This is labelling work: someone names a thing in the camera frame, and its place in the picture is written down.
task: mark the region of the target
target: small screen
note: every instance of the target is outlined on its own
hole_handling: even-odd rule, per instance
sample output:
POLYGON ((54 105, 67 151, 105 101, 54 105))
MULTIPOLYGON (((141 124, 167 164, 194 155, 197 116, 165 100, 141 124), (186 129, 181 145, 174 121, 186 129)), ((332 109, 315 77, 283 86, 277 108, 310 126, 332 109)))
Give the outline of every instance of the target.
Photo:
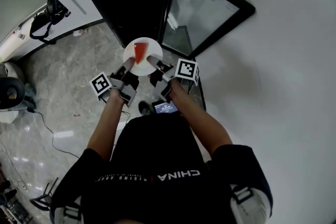
POLYGON ((162 104, 157 104, 154 107, 155 107, 156 113, 158 114, 159 113, 174 113, 178 111, 178 109, 176 108, 173 102, 170 102, 170 103, 164 102, 162 104))

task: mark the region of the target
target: marble floor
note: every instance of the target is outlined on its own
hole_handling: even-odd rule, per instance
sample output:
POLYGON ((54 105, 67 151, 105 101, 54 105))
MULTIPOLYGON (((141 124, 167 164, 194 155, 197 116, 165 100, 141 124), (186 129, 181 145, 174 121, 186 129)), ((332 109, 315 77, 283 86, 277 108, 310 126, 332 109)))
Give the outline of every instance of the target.
MULTIPOLYGON (((36 87, 37 111, 44 115, 46 125, 55 133, 57 148, 77 156, 86 148, 104 108, 89 81, 102 71, 106 74, 115 71, 122 64, 122 54, 119 41, 103 23, 87 28, 80 37, 66 36, 19 61, 27 81, 36 87)), ((176 64, 178 57, 164 51, 163 60, 176 64)), ((124 106, 130 118, 140 116, 139 101, 158 100, 149 78, 139 77, 139 81, 131 107, 124 106)), ((193 88, 191 95, 202 106, 199 88, 193 88)), ((17 187, 17 199, 34 216, 34 221, 50 223, 48 213, 32 206, 29 199, 41 195, 47 183, 56 177, 63 178, 77 159, 51 146, 52 134, 43 125, 41 115, 20 113, 21 117, 12 124, 0 125, 2 170, 17 187), (20 177, 27 190, 18 182, 20 177)), ((117 136, 126 120, 127 116, 122 114, 117 136)))

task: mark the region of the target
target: black door frame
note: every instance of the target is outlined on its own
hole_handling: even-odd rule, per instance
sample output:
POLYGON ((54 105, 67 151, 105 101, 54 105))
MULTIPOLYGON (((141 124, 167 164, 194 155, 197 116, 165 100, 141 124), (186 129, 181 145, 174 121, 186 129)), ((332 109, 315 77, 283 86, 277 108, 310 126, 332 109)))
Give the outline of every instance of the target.
POLYGON ((164 14, 164 22, 160 25, 160 35, 159 35, 159 44, 162 46, 162 48, 171 51, 181 57, 184 57, 186 59, 194 59, 197 55, 202 53, 205 49, 210 47, 212 44, 214 44, 216 41, 218 41, 220 38, 225 36, 227 33, 229 33, 231 30, 236 28, 238 25, 240 25, 242 22, 244 22, 246 19, 248 19, 251 15, 253 15, 256 11, 256 8, 248 3, 246 0, 227 0, 231 4, 235 5, 239 10, 234 13, 228 20, 222 23, 210 36, 208 36, 190 55, 183 54, 182 52, 179 52, 173 48, 170 48, 168 46, 165 46, 162 44, 163 41, 163 35, 164 30, 167 23, 167 17, 168 12, 171 8, 172 0, 169 0, 167 7, 163 11, 164 14))

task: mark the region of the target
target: white plate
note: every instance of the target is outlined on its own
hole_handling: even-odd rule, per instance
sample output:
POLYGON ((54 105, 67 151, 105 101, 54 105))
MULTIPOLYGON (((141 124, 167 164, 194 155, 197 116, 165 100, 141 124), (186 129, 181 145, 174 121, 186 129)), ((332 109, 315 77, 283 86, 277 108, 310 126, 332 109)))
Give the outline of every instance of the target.
POLYGON ((134 75, 137 76, 147 76, 151 73, 153 73, 156 69, 147 61, 147 56, 149 55, 153 55, 155 57, 157 57, 158 59, 162 60, 163 57, 163 52, 162 52, 162 48, 159 45, 159 43, 157 43, 154 39, 149 38, 149 37, 140 37, 137 38, 135 40, 133 40, 132 42, 130 42, 123 54, 123 61, 127 61, 128 58, 130 57, 135 57, 135 52, 134 52, 134 43, 147 43, 148 47, 147 47, 147 51, 146 51, 146 55, 143 58, 143 60, 137 65, 137 63, 134 63, 133 67, 131 68, 130 72, 134 75))

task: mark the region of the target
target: watermelon slice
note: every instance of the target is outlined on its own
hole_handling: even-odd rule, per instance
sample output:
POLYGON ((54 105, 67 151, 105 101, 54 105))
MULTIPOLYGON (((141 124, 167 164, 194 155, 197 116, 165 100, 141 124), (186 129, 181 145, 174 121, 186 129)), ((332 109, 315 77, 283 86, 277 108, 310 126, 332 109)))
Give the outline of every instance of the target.
POLYGON ((134 44, 135 62, 137 65, 145 58, 147 47, 147 43, 134 44))

